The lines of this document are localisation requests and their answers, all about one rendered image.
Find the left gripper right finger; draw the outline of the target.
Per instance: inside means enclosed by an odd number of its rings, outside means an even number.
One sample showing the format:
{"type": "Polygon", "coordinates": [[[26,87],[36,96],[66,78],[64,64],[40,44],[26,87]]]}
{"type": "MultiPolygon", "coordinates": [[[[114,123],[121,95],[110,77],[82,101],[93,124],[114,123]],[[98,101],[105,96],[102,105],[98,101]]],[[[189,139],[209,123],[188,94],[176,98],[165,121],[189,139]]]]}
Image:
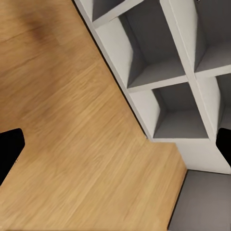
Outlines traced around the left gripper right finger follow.
{"type": "Polygon", "coordinates": [[[215,144],[231,166],[231,130],[219,128],[215,144]]]}

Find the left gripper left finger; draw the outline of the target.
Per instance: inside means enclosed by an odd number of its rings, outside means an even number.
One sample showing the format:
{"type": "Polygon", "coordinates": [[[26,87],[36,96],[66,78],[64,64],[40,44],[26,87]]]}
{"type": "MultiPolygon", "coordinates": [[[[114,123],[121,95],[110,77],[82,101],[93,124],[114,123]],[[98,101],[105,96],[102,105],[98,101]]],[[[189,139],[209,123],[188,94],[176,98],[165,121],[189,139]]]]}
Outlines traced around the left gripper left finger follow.
{"type": "Polygon", "coordinates": [[[25,146],[20,128],[0,133],[0,186],[25,146]]]}

